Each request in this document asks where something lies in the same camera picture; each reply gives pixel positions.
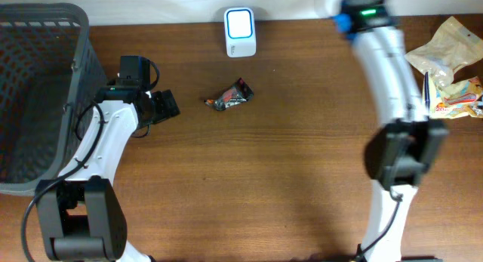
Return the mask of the white barcode scanner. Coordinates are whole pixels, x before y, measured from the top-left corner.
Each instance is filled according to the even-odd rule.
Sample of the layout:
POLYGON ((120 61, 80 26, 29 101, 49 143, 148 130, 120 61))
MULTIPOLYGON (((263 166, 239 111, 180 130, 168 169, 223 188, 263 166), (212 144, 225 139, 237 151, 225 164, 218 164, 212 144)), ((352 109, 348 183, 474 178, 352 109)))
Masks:
POLYGON ((223 21, 227 56, 254 56, 257 51, 254 12, 250 8, 228 8, 224 12, 223 21))

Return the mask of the beige kraft paper pouch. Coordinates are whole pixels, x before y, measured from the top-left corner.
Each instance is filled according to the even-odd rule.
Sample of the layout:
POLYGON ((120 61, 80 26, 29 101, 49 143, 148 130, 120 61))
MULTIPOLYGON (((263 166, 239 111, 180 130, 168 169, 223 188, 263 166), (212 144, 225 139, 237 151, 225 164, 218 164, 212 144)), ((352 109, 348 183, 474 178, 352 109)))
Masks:
POLYGON ((482 39, 455 17, 449 17, 425 45, 409 51, 406 60, 440 88, 454 82, 454 75, 482 59, 482 39))

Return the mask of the grey plastic mesh basket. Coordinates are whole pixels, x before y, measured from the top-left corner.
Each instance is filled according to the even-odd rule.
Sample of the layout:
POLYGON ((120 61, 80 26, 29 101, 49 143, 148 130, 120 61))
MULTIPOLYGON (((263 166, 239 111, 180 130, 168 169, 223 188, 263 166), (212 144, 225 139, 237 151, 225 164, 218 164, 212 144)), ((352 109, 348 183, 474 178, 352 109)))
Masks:
POLYGON ((31 196, 80 144, 82 111, 107 83, 77 5, 1 6, 1 192, 31 196))

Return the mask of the black red snack packet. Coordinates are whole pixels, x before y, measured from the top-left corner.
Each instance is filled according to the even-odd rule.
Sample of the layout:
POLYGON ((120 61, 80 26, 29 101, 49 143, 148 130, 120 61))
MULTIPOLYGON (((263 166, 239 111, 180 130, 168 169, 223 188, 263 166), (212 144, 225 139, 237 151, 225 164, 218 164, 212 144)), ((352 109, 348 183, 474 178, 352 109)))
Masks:
POLYGON ((226 89, 216 100, 207 99, 204 103, 216 111, 224 111, 230 107, 246 103, 254 96, 254 92, 248 84, 239 78, 228 89, 226 89))

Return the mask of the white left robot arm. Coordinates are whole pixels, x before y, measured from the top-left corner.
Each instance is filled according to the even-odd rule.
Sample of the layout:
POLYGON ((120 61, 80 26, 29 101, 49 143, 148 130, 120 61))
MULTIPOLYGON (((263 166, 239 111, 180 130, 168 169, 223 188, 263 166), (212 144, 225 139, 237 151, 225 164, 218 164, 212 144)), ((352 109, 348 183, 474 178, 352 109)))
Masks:
POLYGON ((92 114, 80 145, 57 178, 41 180, 22 223, 38 214, 47 257, 52 261, 151 261, 128 241, 128 225, 113 189, 118 164, 136 131, 178 116, 171 91, 156 91, 159 74, 151 60, 123 56, 118 76, 100 88, 82 111, 92 114))

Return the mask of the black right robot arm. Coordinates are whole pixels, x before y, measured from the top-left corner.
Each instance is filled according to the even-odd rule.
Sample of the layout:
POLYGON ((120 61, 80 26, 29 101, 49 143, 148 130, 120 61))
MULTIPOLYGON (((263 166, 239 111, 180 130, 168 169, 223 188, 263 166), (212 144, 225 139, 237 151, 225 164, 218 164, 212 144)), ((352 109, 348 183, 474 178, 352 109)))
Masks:
POLYGON ((388 0, 315 0, 360 63, 375 104, 378 130, 364 151, 371 182, 368 227, 353 261, 402 261, 411 203, 448 130, 431 119, 405 59, 404 33, 388 0))

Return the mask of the yellow snack chip bag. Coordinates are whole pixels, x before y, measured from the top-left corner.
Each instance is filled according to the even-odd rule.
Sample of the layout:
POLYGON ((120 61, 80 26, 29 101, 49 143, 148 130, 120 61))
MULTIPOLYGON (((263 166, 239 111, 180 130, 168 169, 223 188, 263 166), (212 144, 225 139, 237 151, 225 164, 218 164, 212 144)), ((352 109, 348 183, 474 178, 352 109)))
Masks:
POLYGON ((423 81, 423 105, 431 119, 458 119, 465 116, 481 119, 480 78, 476 76, 441 89, 426 72, 423 81))

